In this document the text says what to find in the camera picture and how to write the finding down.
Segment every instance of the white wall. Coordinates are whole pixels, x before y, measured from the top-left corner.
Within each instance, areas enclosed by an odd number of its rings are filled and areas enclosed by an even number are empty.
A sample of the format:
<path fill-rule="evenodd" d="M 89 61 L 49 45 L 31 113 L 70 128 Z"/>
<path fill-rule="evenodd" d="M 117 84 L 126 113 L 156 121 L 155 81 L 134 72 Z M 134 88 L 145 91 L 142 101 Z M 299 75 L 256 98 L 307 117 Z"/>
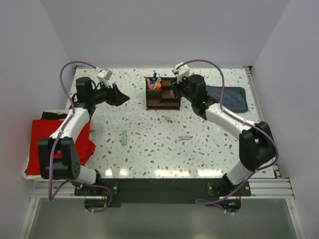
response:
<path fill-rule="evenodd" d="M 59 70 L 69 61 L 39 0 L 0 1 L 0 238 L 18 238 L 30 199 L 22 178 L 32 119 L 63 108 Z M 71 86 L 66 72 L 67 85 Z"/>
<path fill-rule="evenodd" d="M 307 238 L 318 238 L 319 1 L 291 0 L 253 67 L 261 107 L 292 181 Z"/>
<path fill-rule="evenodd" d="M 41 1 L 72 60 L 116 67 L 171 67 L 194 58 L 250 66 L 289 2 Z"/>

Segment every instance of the red cloth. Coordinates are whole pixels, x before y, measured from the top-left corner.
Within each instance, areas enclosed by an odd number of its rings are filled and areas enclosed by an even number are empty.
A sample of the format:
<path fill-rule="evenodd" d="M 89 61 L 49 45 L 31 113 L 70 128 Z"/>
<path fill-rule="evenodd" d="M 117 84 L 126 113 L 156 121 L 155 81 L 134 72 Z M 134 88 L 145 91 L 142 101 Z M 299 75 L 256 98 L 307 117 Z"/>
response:
<path fill-rule="evenodd" d="M 39 175 L 40 164 L 38 155 L 38 142 L 42 138 L 48 138 L 62 124 L 62 120 L 37 119 L 32 122 L 31 144 L 29 154 L 29 164 L 26 170 L 27 175 Z M 90 123 L 87 123 L 75 142 L 76 150 L 79 154 L 81 165 L 84 165 L 94 153 L 95 144 L 89 140 Z M 55 158 L 60 158 L 61 153 L 56 153 Z"/>

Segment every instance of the blue marker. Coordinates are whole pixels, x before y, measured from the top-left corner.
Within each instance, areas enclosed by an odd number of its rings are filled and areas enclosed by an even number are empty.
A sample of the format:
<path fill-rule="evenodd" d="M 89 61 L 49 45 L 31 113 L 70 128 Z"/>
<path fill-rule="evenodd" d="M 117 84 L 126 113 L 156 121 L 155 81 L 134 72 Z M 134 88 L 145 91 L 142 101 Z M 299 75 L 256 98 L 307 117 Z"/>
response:
<path fill-rule="evenodd" d="M 152 84 L 155 84 L 156 81 L 156 72 L 154 72 L 153 78 L 152 78 Z"/>

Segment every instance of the speckled tabletop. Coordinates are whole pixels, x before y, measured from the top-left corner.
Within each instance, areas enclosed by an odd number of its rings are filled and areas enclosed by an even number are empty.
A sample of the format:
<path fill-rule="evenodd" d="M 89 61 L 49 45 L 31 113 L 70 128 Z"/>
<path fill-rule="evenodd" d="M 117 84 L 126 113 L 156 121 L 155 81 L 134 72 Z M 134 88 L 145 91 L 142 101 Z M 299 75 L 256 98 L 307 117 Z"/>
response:
<path fill-rule="evenodd" d="M 96 131 L 90 139 L 96 144 L 94 155 L 86 166 L 97 169 L 104 178 L 220 178 L 239 160 L 238 141 L 227 131 L 198 117 L 190 102 L 182 99 L 180 111 L 146 110 L 143 76 L 172 77 L 171 69 L 111 69 L 110 83 L 116 83 L 130 100 L 120 107 L 100 104 L 92 121 Z M 194 68 L 191 74 L 205 77 L 207 85 L 220 86 L 215 69 Z M 223 69 L 226 86 L 243 87 L 249 111 L 240 114 L 259 121 L 252 92 L 244 69 Z M 96 83 L 93 69 L 78 67 L 70 94 L 76 92 L 75 79 L 88 76 Z M 166 122 L 164 116 L 170 117 Z M 128 144 L 121 145 L 126 129 Z M 191 140 L 179 140 L 191 135 Z M 254 175 L 255 178 L 274 178 L 272 168 Z"/>

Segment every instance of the orange ball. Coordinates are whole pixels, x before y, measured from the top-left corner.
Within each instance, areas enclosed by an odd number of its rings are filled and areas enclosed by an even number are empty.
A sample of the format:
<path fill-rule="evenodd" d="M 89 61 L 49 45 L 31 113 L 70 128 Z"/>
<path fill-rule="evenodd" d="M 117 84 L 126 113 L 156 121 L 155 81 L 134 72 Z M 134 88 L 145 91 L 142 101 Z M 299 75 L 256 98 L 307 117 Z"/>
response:
<path fill-rule="evenodd" d="M 156 86 L 156 89 L 157 89 L 157 90 L 160 90 L 160 89 L 161 89 L 161 83 L 158 83 L 158 85 Z"/>

